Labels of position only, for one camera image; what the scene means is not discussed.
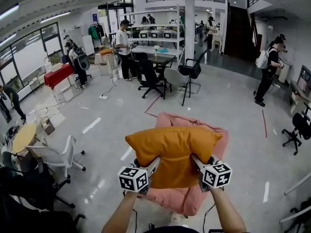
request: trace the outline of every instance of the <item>red table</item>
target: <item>red table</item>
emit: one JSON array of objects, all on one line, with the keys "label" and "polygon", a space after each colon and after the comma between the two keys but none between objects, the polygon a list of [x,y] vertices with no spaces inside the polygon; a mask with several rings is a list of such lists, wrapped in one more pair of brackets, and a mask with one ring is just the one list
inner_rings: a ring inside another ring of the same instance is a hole
[{"label": "red table", "polygon": [[61,83],[71,74],[73,74],[73,66],[70,64],[63,64],[62,68],[56,72],[49,72],[44,75],[44,84],[54,90],[57,84]]}]

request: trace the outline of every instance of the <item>orange pillow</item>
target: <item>orange pillow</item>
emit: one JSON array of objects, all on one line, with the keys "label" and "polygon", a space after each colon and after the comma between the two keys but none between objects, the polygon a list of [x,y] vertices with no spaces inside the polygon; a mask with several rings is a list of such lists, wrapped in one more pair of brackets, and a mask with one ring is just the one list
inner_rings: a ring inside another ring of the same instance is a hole
[{"label": "orange pillow", "polygon": [[199,172],[191,164],[190,155],[207,163],[213,148],[223,136],[202,127],[167,127],[144,130],[125,137],[136,151],[141,166],[156,157],[161,163],[152,175],[152,188],[185,188],[198,184]]},{"label": "orange pillow", "polygon": [[101,55],[112,53],[112,49],[105,49],[101,51]]}]

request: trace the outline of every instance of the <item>white bag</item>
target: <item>white bag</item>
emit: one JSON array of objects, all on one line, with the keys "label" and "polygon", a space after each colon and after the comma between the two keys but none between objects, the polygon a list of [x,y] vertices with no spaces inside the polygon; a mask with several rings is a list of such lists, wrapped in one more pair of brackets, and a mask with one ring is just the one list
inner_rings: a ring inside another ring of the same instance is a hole
[{"label": "white bag", "polygon": [[268,66],[268,57],[272,51],[276,51],[275,48],[270,49],[270,51],[262,50],[260,56],[256,59],[256,66],[260,69],[265,69]]}]

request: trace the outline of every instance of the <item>white marker cube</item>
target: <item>white marker cube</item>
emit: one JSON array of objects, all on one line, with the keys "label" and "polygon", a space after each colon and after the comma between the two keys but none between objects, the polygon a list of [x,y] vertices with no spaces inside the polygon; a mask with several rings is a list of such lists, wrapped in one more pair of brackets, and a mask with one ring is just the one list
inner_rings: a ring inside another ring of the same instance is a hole
[{"label": "white marker cube", "polygon": [[203,182],[214,188],[223,187],[230,183],[232,169],[227,163],[221,163],[202,168]]},{"label": "white marker cube", "polygon": [[147,170],[123,166],[118,172],[120,185],[131,192],[139,192],[148,185]]}]

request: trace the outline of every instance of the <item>round wooden table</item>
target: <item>round wooden table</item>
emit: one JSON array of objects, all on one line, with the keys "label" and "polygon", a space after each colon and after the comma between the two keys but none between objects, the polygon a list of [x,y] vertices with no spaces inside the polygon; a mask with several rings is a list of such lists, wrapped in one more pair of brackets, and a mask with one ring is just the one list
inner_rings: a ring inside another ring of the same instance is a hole
[{"label": "round wooden table", "polygon": [[12,153],[20,153],[24,151],[24,146],[30,145],[33,139],[36,138],[35,131],[36,125],[34,123],[29,123],[22,127],[13,140]]}]

